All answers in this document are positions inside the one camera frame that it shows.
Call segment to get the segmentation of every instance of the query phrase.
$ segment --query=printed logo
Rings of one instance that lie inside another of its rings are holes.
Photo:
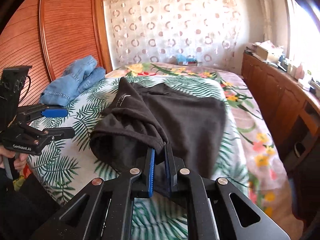
[[[123,103],[123,101],[124,101],[124,99],[126,98],[126,97],[130,97],[131,95],[128,95],[128,94],[123,94],[122,96],[120,96],[119,97],[119,99],[118,99],[118,101],[117,101],[117,103],[116,103],[116,107],[119,105],[119,106],[121,106],[122,105],[122,103]]]
[[[23,146],[20,146],[20,145],[12,145],[13,148],[16,148],[16,149],[20,149],[20,150],[25,150],[25,151],[30,151],[31,152],[31,148],[30,147],[23,147]]]

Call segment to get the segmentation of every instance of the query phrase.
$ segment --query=blue object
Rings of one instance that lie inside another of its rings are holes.
[[[150,171],[149,171],[149,197],[153,195],[153,175],[155,171],[155,149],[151,150],[151,161],[150,161]]]
[[[106,70],[97,67],[97,61],[91,55],[71,63],[60,78],[52,81],[41,93],[39,103],[67,106],[82,92],[104,78]]]
[[[282,55],[281,55],[280,58],[279,58],[280,63],[281,63],[284,59],[285,59],[285,55],[284,55],[284,53],[282,53]]]
[[[196,62],[197,59],[195,57],[185,57],[182,54],[177,55],[177,62]]]
[[[187,58],[183,56],[182,54],[177,55],[177,62],[186,62]]]
[[[46,109],[41,112],[44,117],[66,117],[68,116],[67,109]]]

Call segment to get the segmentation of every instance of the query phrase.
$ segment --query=sheer curtain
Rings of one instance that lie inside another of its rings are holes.
[[[235,0],[107,0],[116,67],[183,54],[229,70],[240,30]]]

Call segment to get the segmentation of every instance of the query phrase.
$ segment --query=folded jeans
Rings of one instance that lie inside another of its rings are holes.
[[[52,81],[41,93],[39,103],[67,106],[73,99],[105,76],[105,69],[97,67],[91,55],[71,63],[60,78]]]

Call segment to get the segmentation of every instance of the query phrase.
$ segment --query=bed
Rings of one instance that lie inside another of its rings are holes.
[[[291,191],[285,169],[261,116],[258,105],[236,74],[207,67],[180,67],[143,63],[112,71],[68,106],[65,118],[42,118],[31,125],[72,126],[72,140],[52,142],[41,156],[30,156],[28,165],[47,192],[61,205],[93,178],[118,174],[100,162],[89,148],[90,132],[102,118],[101,110],[116,94],[120,77],[143,86],[164,82],[171,88],[198,97],[216,97],[226,103],[227,121],[212,179],[228,178],[271,217],[292,240],[299,239],[303,223],[292,215]],[[132,239],[188,239],[185,210],[155,193],[135,199]]]

